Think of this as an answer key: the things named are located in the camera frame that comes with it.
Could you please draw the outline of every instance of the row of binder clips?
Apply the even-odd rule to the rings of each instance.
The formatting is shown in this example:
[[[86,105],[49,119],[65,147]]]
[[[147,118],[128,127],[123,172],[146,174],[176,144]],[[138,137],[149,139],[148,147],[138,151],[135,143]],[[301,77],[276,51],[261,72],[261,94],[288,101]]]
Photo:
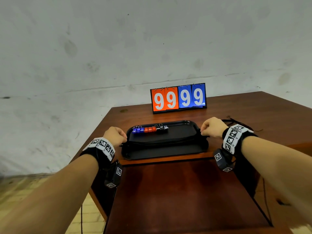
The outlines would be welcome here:
[[[132,129],[132,133],[133,134],[138,134],[138,133],[149,133],[149,132],[158,132],[158,131],[166,131],[168,130],[168,126],[166,125],[163,125],[162,123],[158,125],[155,125],[155,126],[152,126],[152,127],[142,127],[142,126],[135,126],[133,129]]]

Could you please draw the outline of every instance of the scoreboard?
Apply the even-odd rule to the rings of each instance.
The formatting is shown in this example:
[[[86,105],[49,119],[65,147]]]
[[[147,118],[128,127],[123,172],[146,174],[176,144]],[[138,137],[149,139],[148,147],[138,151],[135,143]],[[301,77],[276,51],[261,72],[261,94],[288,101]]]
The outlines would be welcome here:
[[[153,114],[207,108],[205,83],[151,89]]]

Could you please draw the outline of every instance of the black cable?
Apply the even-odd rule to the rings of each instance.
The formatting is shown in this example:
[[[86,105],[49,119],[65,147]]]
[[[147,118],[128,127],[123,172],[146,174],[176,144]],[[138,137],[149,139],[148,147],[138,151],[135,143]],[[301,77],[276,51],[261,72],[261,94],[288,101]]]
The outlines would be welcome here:
[[[263,194],[264,194],[264,203],[266,204],[266,207],[267,207],[267,212],[268,212],[268,215],[269,215],[269,220],[270,222],[272,223],[272,219],[271,219],[271,214],[270,214],[270,211],[269,211],[269,206],[268,206],[268,203],[266,201],[266,185],[264,183],[264,178],[262,178],[263,180]]]
[[[80,219],[80,226],[81,226],[81,234],[83,234],[83,232],[82,232],[82,205],[81,205],[81,219]]]

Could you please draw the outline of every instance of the person's left arm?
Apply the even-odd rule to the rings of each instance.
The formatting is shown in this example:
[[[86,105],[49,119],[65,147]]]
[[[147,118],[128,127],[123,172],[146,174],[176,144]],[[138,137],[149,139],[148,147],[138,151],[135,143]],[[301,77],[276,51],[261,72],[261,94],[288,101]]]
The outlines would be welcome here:
[[[126,134],[110,127],[104,134],[113,146]],[[0,221],[0,233],[65,233],[82,205],[99,170],[96,159],[84,154],[51,176]]]

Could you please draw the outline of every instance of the wristband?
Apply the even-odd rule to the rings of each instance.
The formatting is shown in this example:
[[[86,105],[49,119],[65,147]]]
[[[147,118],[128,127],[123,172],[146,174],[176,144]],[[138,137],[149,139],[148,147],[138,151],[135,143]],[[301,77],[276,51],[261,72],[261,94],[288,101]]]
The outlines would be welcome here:
[[[96,158],[99,169],[108,169],[115,156],[114,146],[105,138],[94,138],[83,150],[81,155],[90,154]]]
[[[241,145],[243,140],[248,136],[256,136],[252,130],[242,126],[234,125],[224,130],[222,134],[222,148],[233,154],[235,157],[242,156]]]

